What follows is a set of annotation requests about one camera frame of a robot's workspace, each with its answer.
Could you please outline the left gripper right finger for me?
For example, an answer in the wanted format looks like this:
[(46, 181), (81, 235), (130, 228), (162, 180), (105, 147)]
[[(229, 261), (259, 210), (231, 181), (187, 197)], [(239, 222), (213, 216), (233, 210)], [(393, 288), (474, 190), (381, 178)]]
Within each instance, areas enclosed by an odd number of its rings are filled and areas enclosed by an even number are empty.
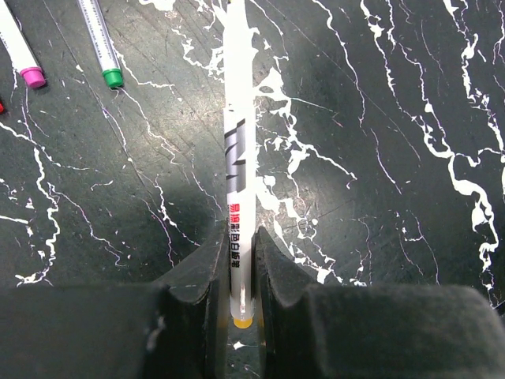
[(504, 325), (471, 287), (324, 286), (256, 233), (265, 378), (501, 378)]

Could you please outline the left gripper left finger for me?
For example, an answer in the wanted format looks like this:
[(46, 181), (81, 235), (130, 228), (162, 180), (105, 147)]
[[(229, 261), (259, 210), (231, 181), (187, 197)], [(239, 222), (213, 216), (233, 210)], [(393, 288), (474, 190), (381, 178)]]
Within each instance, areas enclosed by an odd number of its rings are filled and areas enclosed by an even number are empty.
[(149, 283), (2, 290), (2, 377), (225, 377), (226, 229)]

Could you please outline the white pen yellow tip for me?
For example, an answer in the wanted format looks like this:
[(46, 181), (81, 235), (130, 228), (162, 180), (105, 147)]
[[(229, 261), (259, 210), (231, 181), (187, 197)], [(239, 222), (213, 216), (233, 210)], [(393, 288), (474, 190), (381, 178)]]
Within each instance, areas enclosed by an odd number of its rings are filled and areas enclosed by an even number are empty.
[(253, 32), (245, 2), (228, 1), (223, 31), (226, 201), (230, 247), (230, 314), (234, 325), (253, 322), (253, 238), (256, 230)]

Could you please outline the white pen green tip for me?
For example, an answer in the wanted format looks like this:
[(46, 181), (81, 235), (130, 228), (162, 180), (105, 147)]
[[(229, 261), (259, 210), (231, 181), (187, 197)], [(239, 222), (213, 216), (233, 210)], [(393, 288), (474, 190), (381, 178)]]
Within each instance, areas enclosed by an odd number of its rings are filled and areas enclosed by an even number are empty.
[(123, 84), (122, 70), (111, 45), (99, 2), (96, 0), (78, 0), (81, 14), (88, 29), (101, 73), (108, 88), (120, 88)]

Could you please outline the white pen pink tip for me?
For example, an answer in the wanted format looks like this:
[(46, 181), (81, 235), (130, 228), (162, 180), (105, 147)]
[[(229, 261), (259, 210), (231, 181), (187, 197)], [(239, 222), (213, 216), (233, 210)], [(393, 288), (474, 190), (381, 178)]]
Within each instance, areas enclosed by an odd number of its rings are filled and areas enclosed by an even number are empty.
[(43, 70), (5, 1), (1, 1), (1, 41), (13, 68), (22, 76), (28, 87), (43, 87), (46, 84)]

